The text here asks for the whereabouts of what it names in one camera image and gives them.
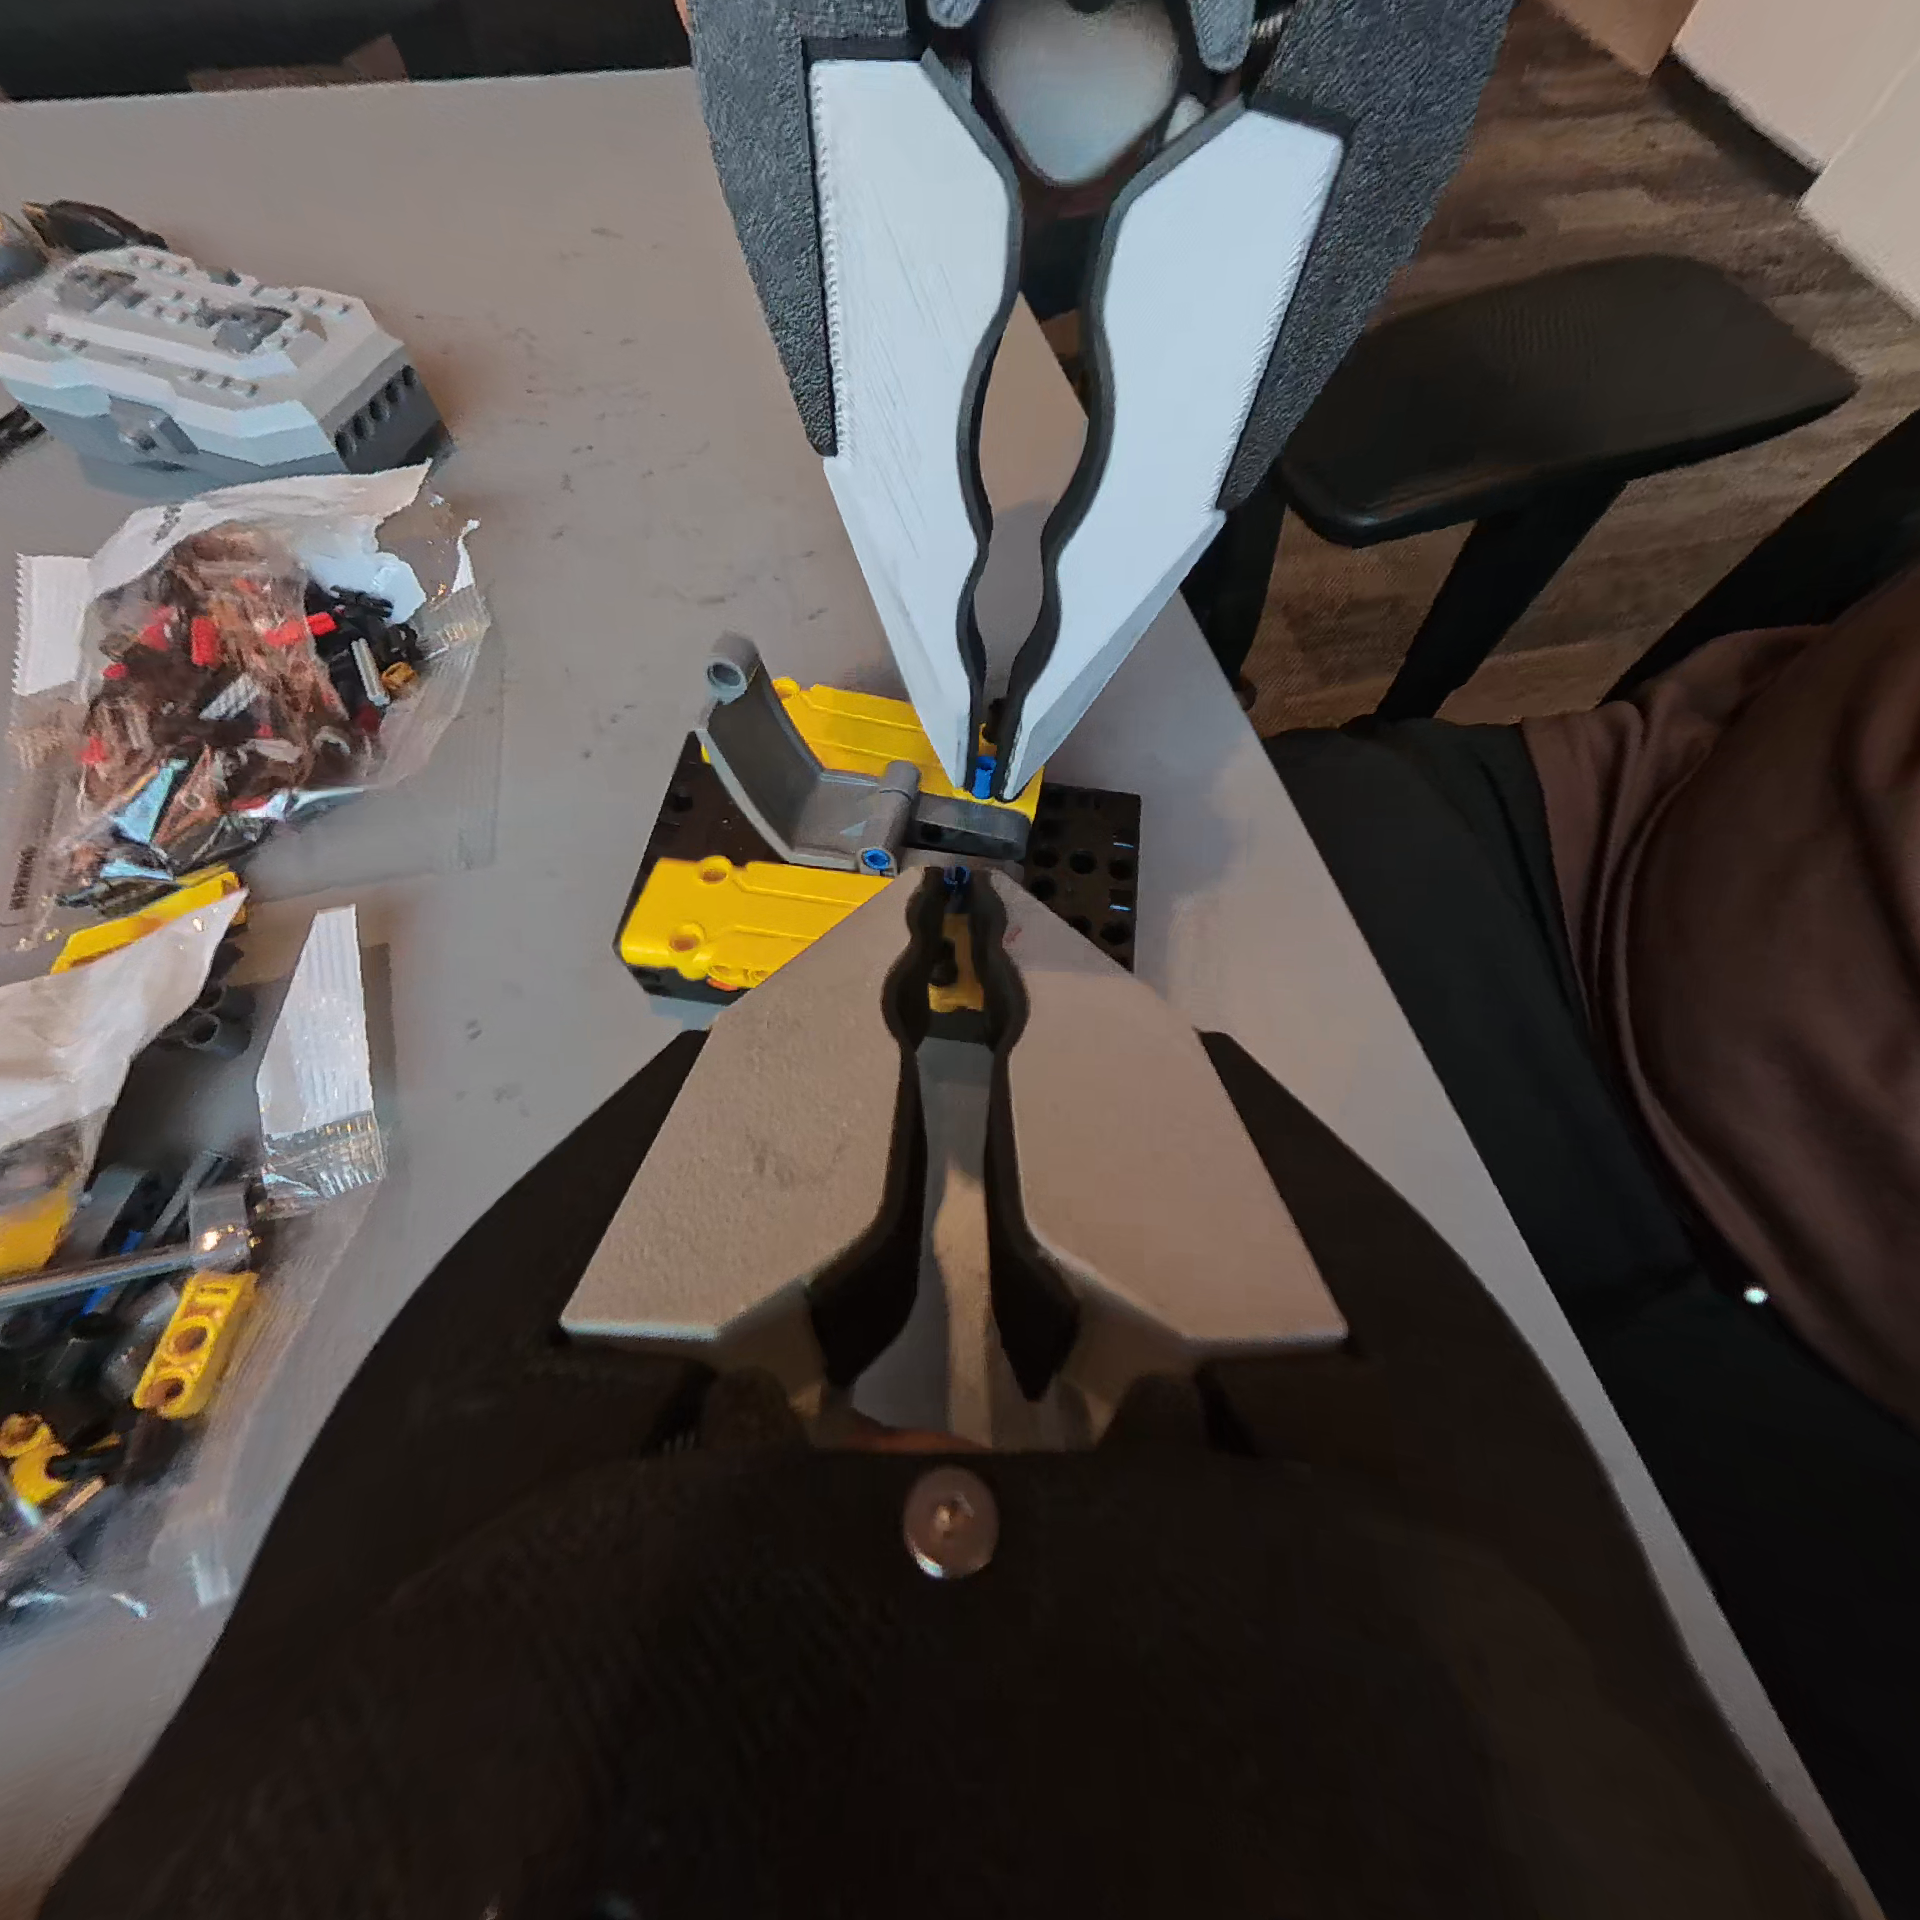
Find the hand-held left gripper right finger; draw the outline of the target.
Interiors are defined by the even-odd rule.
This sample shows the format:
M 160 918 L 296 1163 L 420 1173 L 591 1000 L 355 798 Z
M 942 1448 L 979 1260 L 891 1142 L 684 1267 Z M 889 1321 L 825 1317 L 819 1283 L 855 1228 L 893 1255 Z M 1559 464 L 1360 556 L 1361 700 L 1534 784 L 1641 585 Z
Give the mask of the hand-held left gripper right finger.
M 1104 1425 L 1148 1375 L 1336 1353 L 1349 1321 L 1193 1023 L 1014 879 L 967 908 L 992 1318 L 1022 1398 Z

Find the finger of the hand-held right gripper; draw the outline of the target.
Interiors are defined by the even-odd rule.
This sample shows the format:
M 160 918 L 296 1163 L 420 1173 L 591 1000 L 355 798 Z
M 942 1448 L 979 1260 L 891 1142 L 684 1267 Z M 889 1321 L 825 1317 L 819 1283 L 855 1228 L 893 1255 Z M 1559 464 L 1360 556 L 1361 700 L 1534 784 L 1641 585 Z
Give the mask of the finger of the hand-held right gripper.
M 1232 455 L 1344 158 L 1334 127 L 1232 102 L 1110 206 L 1083 304 L 1094 405 L 1041 532 L 1041 609 L 1003 694 L 999 798 L 1063 747 L 1220 531 Z
M 935 55 L 806 72 L 831 455 L 823 470 L 903 691 L 968 787 L 987 704 L 979 429 L 1016 293 L 1016 176 Z

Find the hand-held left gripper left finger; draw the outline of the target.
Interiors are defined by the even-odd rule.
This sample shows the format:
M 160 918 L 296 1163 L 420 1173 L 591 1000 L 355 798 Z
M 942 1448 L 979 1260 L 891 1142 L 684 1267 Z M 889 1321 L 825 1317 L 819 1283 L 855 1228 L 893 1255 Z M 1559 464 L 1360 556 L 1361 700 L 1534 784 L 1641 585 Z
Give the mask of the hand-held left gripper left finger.
M 921 1272 L 928 872 L 889 879 L 718 1015 L 559 1326 L 851 1388 Z

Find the yellow black brick assembly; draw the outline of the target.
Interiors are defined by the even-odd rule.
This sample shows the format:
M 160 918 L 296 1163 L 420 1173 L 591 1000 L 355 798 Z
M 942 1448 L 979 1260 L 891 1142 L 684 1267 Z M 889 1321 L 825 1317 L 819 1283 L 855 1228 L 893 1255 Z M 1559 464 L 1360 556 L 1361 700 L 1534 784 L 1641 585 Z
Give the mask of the yellow black brick assembly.
M 1049 782 L 1006 803 L 979 742 L 948 779 L 912 704 L 801 685 L 726 635 L 704 664 L 686 735 L 615 935 L 653 996 L 729 1003 L 800 957 L 905 870 L 957 901 L 1003 872 L 1120 967 L 1136 961 L 1143 805 Z

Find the grey desk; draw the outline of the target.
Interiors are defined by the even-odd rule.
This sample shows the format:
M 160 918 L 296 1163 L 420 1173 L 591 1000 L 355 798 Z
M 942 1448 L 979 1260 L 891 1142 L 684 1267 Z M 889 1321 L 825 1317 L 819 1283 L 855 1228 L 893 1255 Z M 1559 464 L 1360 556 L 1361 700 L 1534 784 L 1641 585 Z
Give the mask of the grey desk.
M 356 901 L 390 1173 L 281 1349 L 224 1559 L 5 1663 L 5 1912 L 30 1915 L 175 1715 L 352 1369 L 452 1241 L 707 1007 L 612 925 L 699 657 L 889 655 L 796 417 L 686 70 L 5 108 L 5 203 L 100 201 L 245 272 L 356 293 L 416 350 L 493 633 L 430 763 L 267 851 L 249 960 Z M 1869 1893 L 1272 766 L 1182 607 L 1067 745 L 1145 799 L 1141 973 L 1233 1035 L 1469 1262 L 1598 1444 L 1695 1661 L 1849 1895 Z

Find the black office chair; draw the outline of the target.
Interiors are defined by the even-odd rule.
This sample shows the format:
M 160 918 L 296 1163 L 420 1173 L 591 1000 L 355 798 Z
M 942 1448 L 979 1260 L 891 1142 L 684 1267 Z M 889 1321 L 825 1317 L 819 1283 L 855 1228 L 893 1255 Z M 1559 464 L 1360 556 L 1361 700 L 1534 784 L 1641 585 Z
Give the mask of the black office chair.
M 1617 255 L 1368 328 L 1277 480 L 1345 549 L 1469 528 L 1376 705 L 1433 717 L 1630 485 L 1776 441 L 1855 391 L 1716 267 Z

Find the grey battery box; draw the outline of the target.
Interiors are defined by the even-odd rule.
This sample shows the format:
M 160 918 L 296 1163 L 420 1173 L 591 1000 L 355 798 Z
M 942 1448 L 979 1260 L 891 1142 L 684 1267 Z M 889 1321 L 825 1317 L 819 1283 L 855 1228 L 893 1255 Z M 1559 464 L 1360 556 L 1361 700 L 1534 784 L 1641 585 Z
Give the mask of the grey battery box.
M 447 438 L 406 344 L 355 296 L 119 247 L 5 302 L 11 403 L 105 488 L 380 473 Z

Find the yellow curved brick piece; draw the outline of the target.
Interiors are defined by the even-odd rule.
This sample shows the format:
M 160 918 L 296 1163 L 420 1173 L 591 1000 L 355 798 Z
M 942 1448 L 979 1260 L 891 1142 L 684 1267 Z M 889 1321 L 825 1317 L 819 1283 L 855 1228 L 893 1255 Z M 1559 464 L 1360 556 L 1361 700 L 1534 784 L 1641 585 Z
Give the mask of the yellow curved brick piece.
M 177 885 L 152 901 L 69 932 L 51 964 L 51 973 L 59 975 L 89 967 L 112 953 L 131 948 L 155 931 L 168 927 L 177 921 L 191 921 L 193 917 L 212 911 L 222 904 L 231 908 L 228 924 L 245 924 L 246 899 L 249 888 L 232 868 L 212 867 L 193 870 L 183 875 Z

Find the person's brown shirt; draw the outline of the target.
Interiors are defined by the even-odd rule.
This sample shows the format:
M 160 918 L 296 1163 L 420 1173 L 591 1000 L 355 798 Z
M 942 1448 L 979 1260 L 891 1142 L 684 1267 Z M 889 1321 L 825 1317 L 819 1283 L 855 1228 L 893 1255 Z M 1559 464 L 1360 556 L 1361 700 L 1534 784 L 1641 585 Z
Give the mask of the person's brown shirt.
M 1599 1056 L 1790 1328 L 1917 1409 L 1917 581 L 1519 727 Z

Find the clear bag yellow grey parts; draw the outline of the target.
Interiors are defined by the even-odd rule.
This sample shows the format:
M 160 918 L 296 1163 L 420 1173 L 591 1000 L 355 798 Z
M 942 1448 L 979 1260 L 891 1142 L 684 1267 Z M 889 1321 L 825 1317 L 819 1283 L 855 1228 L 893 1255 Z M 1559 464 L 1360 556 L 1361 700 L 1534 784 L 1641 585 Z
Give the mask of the clear bag yellow grey parts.
M 5 987 L 5 1640 L 235 1592 L 294 1344 L 388 1169 L 356 910 L 263 987 L 231 917 Z M 243 1056 L 160 1045 L 219 987 L 256 999 Z

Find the clear bag black red parts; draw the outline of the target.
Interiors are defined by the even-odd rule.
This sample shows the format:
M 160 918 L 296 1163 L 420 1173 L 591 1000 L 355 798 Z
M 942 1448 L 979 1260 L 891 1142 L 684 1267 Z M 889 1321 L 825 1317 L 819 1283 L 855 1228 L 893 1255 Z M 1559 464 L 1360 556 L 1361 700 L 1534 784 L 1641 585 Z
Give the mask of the clear bag black red parts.
M 432 461 L 212 488 L 16 565 L 5 924 L 108 917 L 420 773 L 491 630 Z

